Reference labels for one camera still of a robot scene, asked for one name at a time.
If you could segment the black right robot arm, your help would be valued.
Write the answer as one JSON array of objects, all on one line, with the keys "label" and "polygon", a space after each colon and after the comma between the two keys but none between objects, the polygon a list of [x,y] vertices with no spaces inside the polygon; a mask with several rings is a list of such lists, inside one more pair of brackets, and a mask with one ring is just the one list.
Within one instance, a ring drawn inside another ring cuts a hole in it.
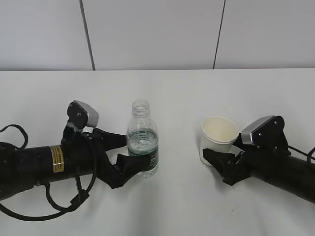
[{"label": "black right robot arm", "polygon": [[241,151],[222,153],[205,148],[204,159],[230,186],[251,177],[315,202],[315,164],[291,155],[288,146],[248,146],[237,144]]}]

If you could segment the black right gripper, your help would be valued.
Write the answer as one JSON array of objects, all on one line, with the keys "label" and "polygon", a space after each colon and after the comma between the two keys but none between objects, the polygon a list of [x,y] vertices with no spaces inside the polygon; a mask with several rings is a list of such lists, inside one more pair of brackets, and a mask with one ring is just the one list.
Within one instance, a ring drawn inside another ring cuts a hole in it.
[{"label": "black right gripper", "polygon": [[[245,149],[241,137],[238,137],[233,145]],[[220,174],[223,182],[233,186],[250,177],[271,183],[276,169],[289,156],[289,150],[286,147],[253,147],[235,155],[205,148],[202,154]]]}]

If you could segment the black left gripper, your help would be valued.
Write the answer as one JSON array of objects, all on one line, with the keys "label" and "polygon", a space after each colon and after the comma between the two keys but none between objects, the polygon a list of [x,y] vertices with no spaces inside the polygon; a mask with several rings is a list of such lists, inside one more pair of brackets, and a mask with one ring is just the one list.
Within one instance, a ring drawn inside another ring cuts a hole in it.
[{"label": "black left gripper", "polygon": [[92,132],[66,126],[63,130],[61,147],[66,159],[65,172],[78,177],[92,175],[88,189],[99,179],[112,189],[123,186],[132,177],[149,168],[150,157],[117,155],[112,164],[107,151],[126,146],[126,135],[106,132],[94,128]]}]

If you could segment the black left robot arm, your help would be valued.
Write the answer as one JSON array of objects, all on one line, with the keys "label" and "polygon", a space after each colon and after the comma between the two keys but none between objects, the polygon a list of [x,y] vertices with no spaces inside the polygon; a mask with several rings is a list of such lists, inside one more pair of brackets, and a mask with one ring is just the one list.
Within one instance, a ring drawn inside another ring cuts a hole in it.
[{"label": "black left robot arm", "polygon": [[36,185],[95,174],[112,189],[150,165],[147,155],[117,155],[111,163],[107,151],[126,146],[126,136],[98,128],[92,132],[73,132],[59,145],[16,148],[0,145],[0,198],[8,199]]}]

